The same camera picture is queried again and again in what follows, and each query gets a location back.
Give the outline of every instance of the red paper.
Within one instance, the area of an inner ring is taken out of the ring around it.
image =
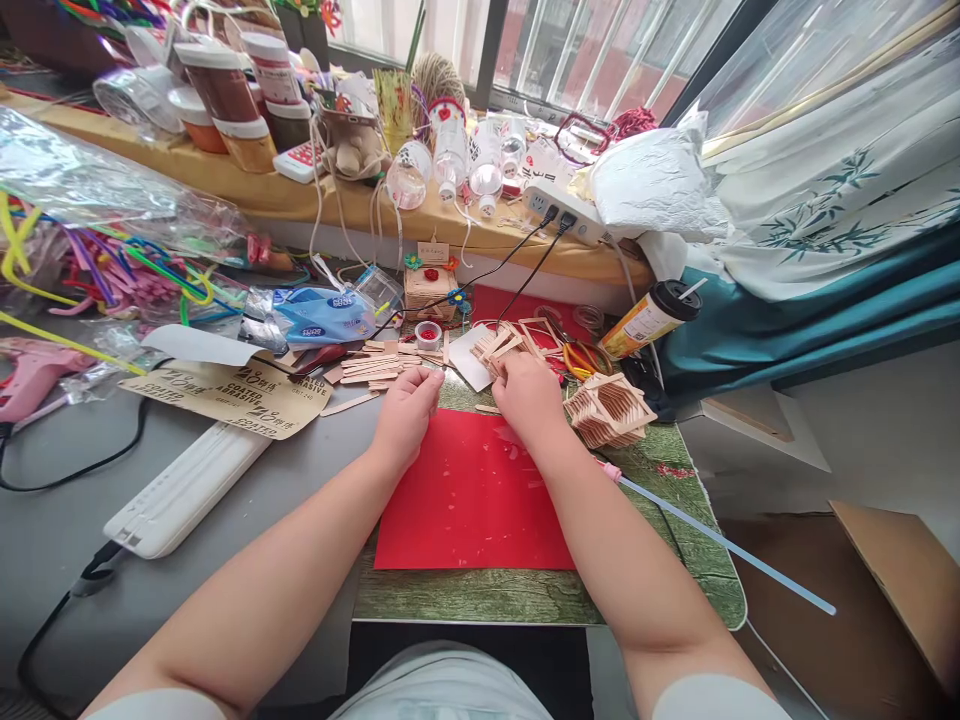
[[[543,478],[506,421],[440,410],[380,521],[377,570],[573,570]]]
[[[471,319],[496,321],[512,297],[513,293],[506,290],[497,290],[496,288],[487,287],[486,285],[475,285],[473,299],[474,311],[473,318]],[[546,300],[544,298],[534,297],[533,295],[521,295],[514,301],[513,305],[510,306],[510,310],[503,316],[503,319],[516,322],[521,319],[534,317],[534,313],[540,305],[547,305],[560,313],[561,324],[568,335],[577,340],[582,340],[585,343],[593,342],[590,337],[590,332],[574,322],[573,308],[575,306],[569,303]],[[546,325],[543,323],[537,323],[529,327],[547,331]],[[530,335],[533,336],[536,343],[544,350],[552,350],[556,347],[556,343],[547,335],[538,332],[531,332]]]

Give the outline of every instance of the small wooden box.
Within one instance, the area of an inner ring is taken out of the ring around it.
[[[440,277],[434,281],[427,280],[424,272],[427,270],[436,270]],[[419,308],[429,305],[442,298],[446,298],[451,292],[460,287],[457,284],[457,278],[450,270],[446,268],[427,268],[421,267],[416,270],[407,268],[403,278],[403,292],[406,296],[404,304],[409,308]],[[408,313],[407,319],[415,320],[444,320],[449,322],[453,320],[453,315],[457,311],[456,306],[451,305],[445,299],[438,305],[426,310]]]

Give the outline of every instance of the gray desk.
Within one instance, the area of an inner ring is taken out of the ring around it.
[[[340,403],[359,389],[338,388]],[[57,411],[18,435],[4,470],[11,483],[39,485],[95,462],[128,442],[139,397]],[[113,584],[71,601],[34,661],[41,687],[91,698],[179,605],[237,551],[324,485],[368,446],[381,400],[318,418],[274,443],[170,556],[118,558]],[[105,538],[104,523],[212,421],[153,403],[140,445],[112,465],[37,494],[0,491],[0,685],[16,685],[30,638]],[[315,702],[343,692],[355,570],[313,640],[268,703]]]

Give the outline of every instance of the white bag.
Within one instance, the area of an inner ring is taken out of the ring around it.
[[[591,183],[611,235],[658,230],[703,243],[727,236],[729,214],[700,167],[705,124],[706,113],[697,113],[681,127],[627,138],[600,157]]]

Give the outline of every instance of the blue packet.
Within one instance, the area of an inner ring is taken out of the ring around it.
[[[276,290],[273,303],[291,349],[365,340],[376,330],[373,312],[351,290]]]

